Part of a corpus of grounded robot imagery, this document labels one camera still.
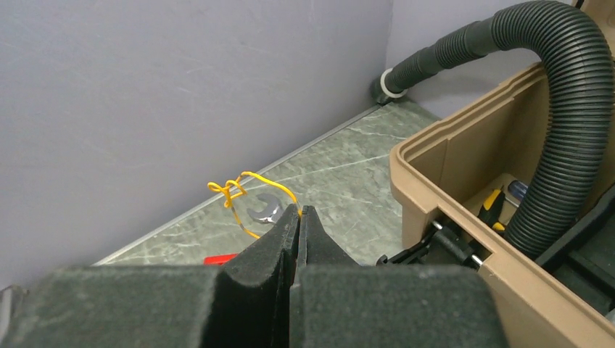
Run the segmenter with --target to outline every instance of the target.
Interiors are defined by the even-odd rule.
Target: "silver wrench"
[[[272,194],[257,194],[256,198],[267,203],[267,207],[260,212],[248,208],[248,215],[259,223],[277,223],[284,213],[282,201]]]

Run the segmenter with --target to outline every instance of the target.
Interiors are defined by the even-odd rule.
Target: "yellow cord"
[[[297,205],[297,214],[299,215],[299,218],[301,218],[301,209],[299,208],[299,203],[297,203],[297,198],[294,196],[294,194],[289,189],[287,189],[286,186],[280,185],[279,183],[275,181],[271,181],[267,178],[264,178],[261,175],[258,175],[257,173],[243,172],[239,177],[237,177],[236,180],[226,181],[226,184],[224,187],[221,187],[220,185],[214,182],[207,183],[207,187],[209,188],[209,190],[214,191],[214,192],[220,192],[224,195],[224,197],[226,198],[226,201],[224,202],[224,207],[231,209],[231,211],[233,212],[233,215],[235,215],[235,221],[237,221],[237,224],[239,225],[239,227],[242,228],[242,230],[244,230],[245,233],[248,233],[249,235],[251,235],[252,237],[256,239],[260,238],[259,235],[245,228],[244,224],[242,223],[242,220],[239,218],[239,215],[237,214],[237,211],[235,210],[235,206],[233,206],[233,199],[239,196],[244,196],[248,194],[246,190],[242,187],[242,185],[239,183],[239,181],[241,181],[246,176],[252,176],[253,178],[258,179],[262,181],[263,183],[272,185],[273,187],[277,187],[278,189],[281,189],[282,191],[286,192],[286,194],[288,194],[290,198],[292,199],[292,202]],[[233,187],[237,187],[239,189],[239,192],[237,192],[234,195],[231,195],[231,189]]]

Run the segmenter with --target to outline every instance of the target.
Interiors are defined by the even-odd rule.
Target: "drain pipe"
[[[371,85],[380,104],[417,83],[494,51],[536,52],[549,83],[550,122],[534,178],[506,239],[534,259],[566,232],[590,193],[608,142],[614,103],[611,51],[584,12],[531,1],[473,22],[385,71]]]

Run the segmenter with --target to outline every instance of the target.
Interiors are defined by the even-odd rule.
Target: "storage box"
[[[581,9],[615,43],[615,1],[585,0]],[[403,244],[416,244],[443,217],[477,240],[484,247],[479,274],[512,347],[615,347],[613,323],[476,217],[493,189],[515,178],[530,182],[545,140],[548,96],[545,73],[534,65],[393,148],[391,190],[403,206]],[[584,211],[614,182],[615,127]],[[513,213],[505,204],[501,220]]]

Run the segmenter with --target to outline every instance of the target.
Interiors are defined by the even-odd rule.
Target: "hose clamp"
[[[384,78],[393,70],[393,68],[389,68],[386,69],[382,75],[380,75],[380,88],[382,89],[382,92],[384,92],[384,94],[386,94],[389,98],[393,98],[393,99],[399,99],[401,97],[403,97],[405,95],[405,92],[407,92],[408,90],[405,89],[403,91],[401,91],[400,93],[393,93],[391,91],[389,91],[389,89],[387,88],[387,86],[384,84]]]

